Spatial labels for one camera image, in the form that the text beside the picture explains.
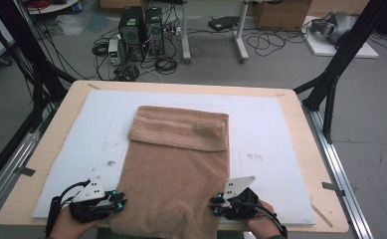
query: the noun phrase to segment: desk leg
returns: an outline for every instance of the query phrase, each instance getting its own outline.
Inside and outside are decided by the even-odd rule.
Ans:
[[[187,37],[187,0],[183,1],[183,29],[181,36],[181,46],[183,48],[183,61],[186,64],[191,63],[189,38]]]
[[[237,32],[234,32],[235,40],[237,43],[237,46],[239,47],[241,59],[240,62],[244,63],[245,61],[249,60],[249,55],[247,54],[245,44],[243,43],[242,34],[243,34],[243,27],[245,25],[245,19],[247,14],[247,9],[249,7],[249,0],[243,1],[242,11],[240,13],[240,23],[239,23],[239,29]]]

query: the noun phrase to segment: hand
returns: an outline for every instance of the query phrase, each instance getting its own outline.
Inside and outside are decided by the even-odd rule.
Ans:
[[[266,209],[274,213],[274,207],[271,204],[262,200],[259,201]],[[258,217],[243,220],[243,223],[245,223],[249,230],[259,239],[268,239],[273,236],[281,235],[280,230],[273,220],[266,216],[259,217],[260,215],[260,212],[258,212]]]
[[[80,223],[72,217],[70,208],[67,206],[61,210],[50,237],[54,239],[78,239],[100,222],[101,220]]]

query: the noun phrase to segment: floor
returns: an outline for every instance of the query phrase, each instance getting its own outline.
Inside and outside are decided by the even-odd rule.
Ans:
[[[114,29],[118,22],[111,18],[113,13],[97,8],[97,2],[88,1],[88,7],[78,16],[83,17],[85,30],[80,36],[64,36],[57,28],[53,40],[57,49],[82,76],[96,80],[95,56],[91,52],[94,40]],[[73,14],[63,11],[60,14]],[[45,16],[52,22],[57,14]],[[208,29],[210,18],[192,19],[189,26]],[[248,19],[248,27],[253,20]],[[245,30],[246,39],[256,31]],[[289,43],[266,57],[258,56],[246,44],[250,60],[239,61],[237,47],[232,34],[191,34],[190,48],[192,63],[181,60],[179,40],[174,40],[178,62],[172,75],[144,74],[137,82],[240,86],[253,88],[293,89],[312,80],[322,73],[330,57],[315,57],[305,43]],[[386,40],[376,40],[387,46]],[[376,60],[354,59],[342,75],[337,86],[332,125],[332,139],[341,158],[348,179],[363,210],[374,238],[387,238],[387,49],[368,41],[379,54]],[[78,75],[67,67],[69,73]],[[99,69],[104,79],[112,77],[113,66],[105,60]],[[301,100],[308,93],[299,95]],[[0,152],[31,110],[31,98],[22,74],[16,67],[0,65]],[[6,196],[0,200],[0,207]],[[1,226],[0,238],[43,237],[44,228]],[[93,231],[86,238],[95,238]],[[221,238],[236,237],[221,235]],[[354,238],[353,232],[345,234],[292,233],[290,238]]]

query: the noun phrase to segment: white foam board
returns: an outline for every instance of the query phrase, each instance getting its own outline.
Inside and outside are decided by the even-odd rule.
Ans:
[[[139,106],[228,114],[230,177],[255,175],[251,188],[274,205],[284,224],[315,223],[276,98],[101,90],[88,95],[51,168],[33,217],[48,217],[51,198],[76,182],[100,177],[105,190],[116,188],[128,146],[127,133]]]
[[[307,16],[304,20],[304,25],[316,17]],[[307,39],[305,40],[311,52],[315,56],[331,57],[335,55],[336,49],[326,38],[322,37],[319,33],[310,32],[310,26],[303,28],[302,31],[307,32]],[[370,58],[376,59],[379,55],[373,50],[369,44],[364,43],[363,47],[358,51],[355,58]]]

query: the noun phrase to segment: computer tower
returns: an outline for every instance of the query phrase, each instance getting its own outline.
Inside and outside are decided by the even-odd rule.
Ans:
[[[149,39],[149,53],[162,55],[164,49],[164,35],[162,33],[162,11],[161,8],[150,7],[144,12],[147,39]]]
[[[122,49],[129,62],[144,61],[148,46],[143,46],[147,40],[146,25],[142,8],[138,6],[125,7],[118,24]]]
[[[142,8],[125,7],[118,24],[121,41],[128,45],[143,44],[147,40]]]

